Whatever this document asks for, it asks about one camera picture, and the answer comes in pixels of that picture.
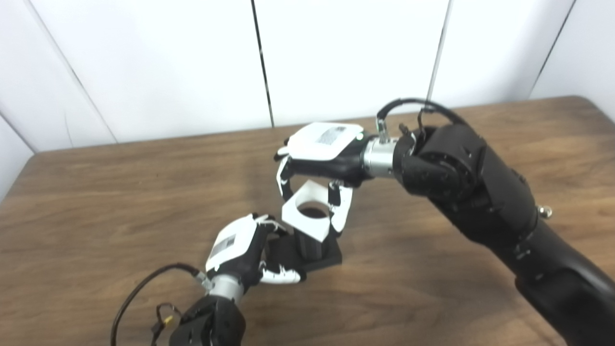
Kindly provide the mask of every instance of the metal bolt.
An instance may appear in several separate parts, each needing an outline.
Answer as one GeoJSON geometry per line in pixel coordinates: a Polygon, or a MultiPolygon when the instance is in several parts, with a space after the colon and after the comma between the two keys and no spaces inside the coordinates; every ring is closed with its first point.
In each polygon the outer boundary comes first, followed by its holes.
{"type": "Polygon", "coordinates": [[[538,216],[543,219],[550,219],[553,216],[553,209],[549,206],[536,206],[538,210],[538,216]]]}
{"type": "Polygon", "coordinates": [[[376,121],[376,130],[378,130],[378,137],[381,144],[389,143],[389,141],[391,141],[391,137],[389,136],[389,131],[386,129],[384,119],[378,119],[376,121]]]}
{"type": "Polygon", "coordinates": [[[203,282],[201,282],[201,284],[200,284],[200,285],[201,285],[201,286],[203,286],[203,288],[204,288],[205,290],[207,290],[207,291],[211,291],[211,290],[214,288],[214,286],[216,286],[216,285],[215,285],[213,282],[211,282],[211,280],[209,280],[209,278],[207,278],[207,277],[203,280],[203,282]]]}

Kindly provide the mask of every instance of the robot finger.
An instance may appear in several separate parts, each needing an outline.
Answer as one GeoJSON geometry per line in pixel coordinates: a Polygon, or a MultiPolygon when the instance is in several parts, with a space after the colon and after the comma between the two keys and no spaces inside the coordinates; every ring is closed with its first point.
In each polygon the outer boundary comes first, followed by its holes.
{"type": "Polygon", "coordinates": [[[273,160],[275,162],[280,161],[282,158],[288,156],[288,154],[290,154],[288,147],[282,147],[279,148],[276,152],[276,154],[273,156],[273,160]]]}
{"type": "Polygon", "coordinates": [[[259,226],[264,226],[268,233],[275,233],[279,236],[287,236],[288,231],[272,215],[262,215],[254,219],[259,226]]]}
{"type": "Polygon", "coordinates": [[[281,264],[262,261],[260,266],[262,283],[294,284],[305,281],[307,276],[301,269],[286,269],[281,264]]]}
{"type": "Polygon", "coordinates": [[[293,190],[290,188],[290,178],[292,176],[293,171],[290,169],[290,156],[287,155],[280,160],[280,166],[276,174],[280,196],[282,196],[285,201],[288,201],[294,194],[293,190]]]}
{"type": "Polygon", "coordinates": [[[331,227],[341,235],[346,226],[346,219],[352,202],[352,188],[345,187],[336,182],[329,183],[329,216],[331,227]]]}

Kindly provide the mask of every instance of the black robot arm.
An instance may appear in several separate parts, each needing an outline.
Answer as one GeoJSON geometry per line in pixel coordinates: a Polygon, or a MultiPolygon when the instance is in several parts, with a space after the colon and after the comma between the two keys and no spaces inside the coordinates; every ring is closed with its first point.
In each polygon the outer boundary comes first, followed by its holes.
{"type": "Polygon", "coordinates": [[[516,276],[523,297],[569,346],[615,345],[615,283],[540,218],[526,180],[465,124],[397,141],[392,170],[516,276]]]}

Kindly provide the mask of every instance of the white wall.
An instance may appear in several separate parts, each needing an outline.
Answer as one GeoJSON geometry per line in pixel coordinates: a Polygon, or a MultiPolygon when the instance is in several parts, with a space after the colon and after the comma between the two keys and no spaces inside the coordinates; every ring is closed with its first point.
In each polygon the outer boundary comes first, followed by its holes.
{"type": "Polygon", "coordinates": [[[35,150],[114,143],[22,0],[0,1],[0,113],[35,150]]]}
{"type": "Polygon", "coordinates": [[[447,3],[255,1],[276,126],[374,116],[425,96],[447,3]]]}
{"type": "Polygon", "coordinates": [[[26,144],[0,117],[0,202],[32,154],[26,144]]]}
{"type": "Polygon", "coordinates": [[[32,2],[118,141],[271,125],[250,1],[32,2]]]}
{"type": "Polygon", "coordinates": [[[455,0],[432,100],[461,107],[527,99],[572,3],[455,0]]]}
{"type": "Polygon", "coordinates": [[[615,121],[615,1],[577,0],[532,99],[580,95],[615,121]]]}

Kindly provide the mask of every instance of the white fingertip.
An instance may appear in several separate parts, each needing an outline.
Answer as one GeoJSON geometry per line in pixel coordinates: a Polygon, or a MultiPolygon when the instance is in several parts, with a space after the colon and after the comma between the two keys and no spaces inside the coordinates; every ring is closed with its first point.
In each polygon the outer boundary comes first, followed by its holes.
{"type": "Polygon", "coordinates": [[[280,156],[288,155],[288,147],[279,148],[277,154],[280,156]]]}
{"type": "Polygon", "coordinates": [[[261,215],[261,216],[255,218],[254,221],[256,221],[257,223],[261,223],[261,222],[267,220],[268,217],[269,217],[269,215],[267,215],[267,214],[261,215]]]}
{"type": "Polygon", "coordinates": [[[282,171],[284,170],[284,167],[286,167],[286,164],[288,163],[288,158],[289,156],[284,157],[280,161],[280,167],[278,167],[277,169],[276,181],[277,181],[277,187],[280,189],[280,196],[284,195],[284,192],[282,192],[282,185],[288,182],[288,180],[282,180],[282,171]]]}
{"type": "Polygon", "coordinates": [[[282,226],[280,223],[278,223],[278,221],[275,221],[275,220],[263,220],[263,221],[258,221],[258,223],[260,225],[273,225],[275,228],[272,230],[272,232],[275,232],[277,230],[286,231],[286,228],[284,226],[282,226]]]}
{"type": "Polygon", "coordinates": [[[262,283],[266,284],[294,284],[301,281],[301,275],[296,270],[285,270],[280,266],[280,272],[274,273],[263,269],[262,283]]]}
{"type": "Polygon", "coordinates": [[[333,213],[331,225],[337,232],[341,232],[346,226],[346,219],[348,218],[348,212],[350,211],[350,204],[352,201],[352,188],[340,186],[339,200],[339,206],[329,205],[329,209],[333,213]]]}

